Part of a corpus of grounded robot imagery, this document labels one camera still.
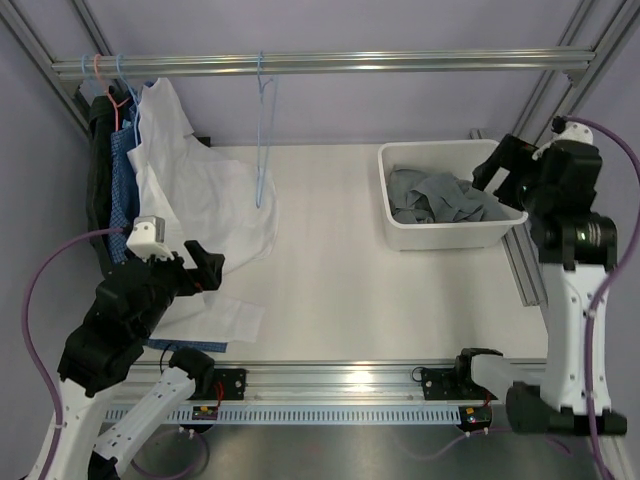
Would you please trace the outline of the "grey button-up shirt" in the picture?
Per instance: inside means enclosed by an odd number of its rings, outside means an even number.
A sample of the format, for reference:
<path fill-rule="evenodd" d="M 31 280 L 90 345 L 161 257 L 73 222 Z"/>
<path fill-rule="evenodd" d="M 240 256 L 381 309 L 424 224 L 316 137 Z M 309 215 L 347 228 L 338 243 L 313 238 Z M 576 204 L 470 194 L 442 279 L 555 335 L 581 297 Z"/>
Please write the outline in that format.
<path fill-rule="evenodd" d="M 403 225 L 499 222 L 522 216 L 451 173 L 395 169 L 387 195 L 391 217 Z"/>

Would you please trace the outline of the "blue wire hanger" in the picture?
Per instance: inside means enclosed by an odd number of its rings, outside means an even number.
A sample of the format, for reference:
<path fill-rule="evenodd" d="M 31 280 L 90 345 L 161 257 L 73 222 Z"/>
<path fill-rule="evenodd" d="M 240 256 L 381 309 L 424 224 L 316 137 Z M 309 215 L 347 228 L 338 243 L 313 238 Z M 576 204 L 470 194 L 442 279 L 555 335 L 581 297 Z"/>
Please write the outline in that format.
<path fill-rule="evenodd" d="M 266 56 L 260 51 L 257 57 L 256 78 L 259 95 L 259 116 L 256 137 L 256 191 L 255 205 L 260 209 L 263 204 L 266 185 L 266 173 L 273 144 L 274 123 L 277 109 L 279 78 L 276 75 L 265 77 Z"/>

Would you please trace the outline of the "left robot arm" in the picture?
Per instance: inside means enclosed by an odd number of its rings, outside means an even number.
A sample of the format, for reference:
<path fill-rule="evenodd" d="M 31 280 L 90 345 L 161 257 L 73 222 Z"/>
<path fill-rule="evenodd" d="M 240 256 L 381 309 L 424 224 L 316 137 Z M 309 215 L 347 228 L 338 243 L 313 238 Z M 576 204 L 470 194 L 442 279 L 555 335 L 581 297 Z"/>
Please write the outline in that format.
<path fill-rule="evenodd" d="M 217 383 L 215 362 L 184 347 L 160 380 L 114 427 L 106 411 L 162 316 L 178 297 L 215 291 L 225 258 L 190 240 L 192 269 L 176 253 L 144 261 L 131 257 L 107 274 L 82 324 L 67 338 L 48 386 L 54 415 L 28 476 L 31 479 L 118 479 L 146 441 L 183 401 L 208 396 Z"/>

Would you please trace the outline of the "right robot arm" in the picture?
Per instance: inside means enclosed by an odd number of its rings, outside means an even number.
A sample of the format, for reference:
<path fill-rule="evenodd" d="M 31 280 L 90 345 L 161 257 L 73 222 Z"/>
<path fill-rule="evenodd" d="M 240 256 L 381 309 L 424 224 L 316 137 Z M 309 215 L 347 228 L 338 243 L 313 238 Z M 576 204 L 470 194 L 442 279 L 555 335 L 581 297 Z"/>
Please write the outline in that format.
<path fill-rule="evenodd" d="M 582 138 L 560 137 L 543 149 L 507 134 L 473 171 L 483 190 L 499 169 L 507 175 L 494 194 L 528 214 L 547 295 L 546 368 L 536 381 L 491 349 L 465 348 L 452 383 L 462 396 L 485 390 L 506 406 L 520 434 L 623 436 L 604 362 L 606 281 L 617 261 L 614 222 L 593 212 L 602 158 L 587 128 Z"/>

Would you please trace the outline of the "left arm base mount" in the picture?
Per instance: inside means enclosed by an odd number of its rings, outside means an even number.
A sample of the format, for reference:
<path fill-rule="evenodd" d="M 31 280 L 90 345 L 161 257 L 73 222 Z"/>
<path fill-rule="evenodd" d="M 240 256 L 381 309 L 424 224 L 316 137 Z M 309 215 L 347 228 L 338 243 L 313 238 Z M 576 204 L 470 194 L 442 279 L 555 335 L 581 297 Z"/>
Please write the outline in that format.
<path fill-rule="evenodd" d="M 245 398 L 247 370 L 216 368 L 196 379 L 194 401 L 242 401 Z"/>

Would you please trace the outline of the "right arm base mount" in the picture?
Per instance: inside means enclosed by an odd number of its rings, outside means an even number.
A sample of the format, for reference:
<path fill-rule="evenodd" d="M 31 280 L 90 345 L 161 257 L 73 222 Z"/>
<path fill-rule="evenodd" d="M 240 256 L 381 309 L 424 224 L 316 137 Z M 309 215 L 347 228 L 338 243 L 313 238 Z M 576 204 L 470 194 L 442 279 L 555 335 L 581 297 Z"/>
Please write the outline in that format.
<path fill-rule="evenodd" d="M 430 369 L 418 366 L 411 371 L 410 376 L 420 385 L 425 400 L 496 400 L 496 397 L 483 387 L 460 379 L 454 368 Z"/>

